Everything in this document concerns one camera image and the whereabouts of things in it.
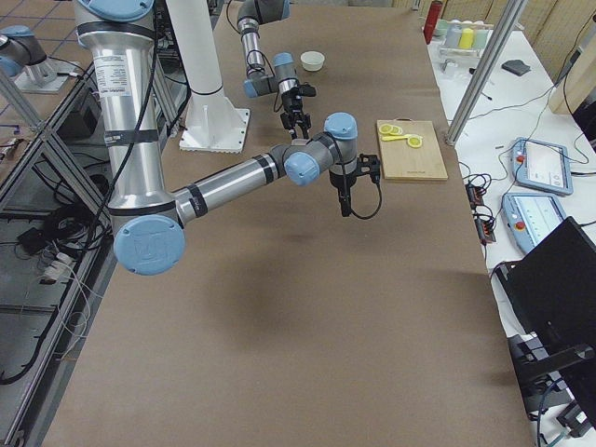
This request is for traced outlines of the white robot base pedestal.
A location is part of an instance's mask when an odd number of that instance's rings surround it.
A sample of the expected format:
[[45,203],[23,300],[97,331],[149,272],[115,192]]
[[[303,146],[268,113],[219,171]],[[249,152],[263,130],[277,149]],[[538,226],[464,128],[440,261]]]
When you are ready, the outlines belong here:
[[224,92],[207,3],[169,0],[169,17],[191,90],[180,147],[186,151],[242,151],[250,119]]

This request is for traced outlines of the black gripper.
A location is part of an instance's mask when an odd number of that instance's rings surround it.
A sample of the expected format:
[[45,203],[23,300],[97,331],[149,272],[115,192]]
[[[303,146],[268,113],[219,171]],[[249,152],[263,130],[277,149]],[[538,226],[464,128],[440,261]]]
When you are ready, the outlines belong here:
[[337,188],[338,200],[340,203],[341,215],[349,217],[351,215],[351,195],[350,189],[357,181],[358,169],[356,164],[344,166],[335,164],[329,169],[329,178],[331,185]]
[[299,88],[290,88],[281,94],[281,100],[284,113],[280,115],[280,119],[283,128],[293,131],[290,115],[297,115],[297,125],[302,131],[303,138],[308,140],[310,138],[311,118],[309,113],[303,112],[301,90]]

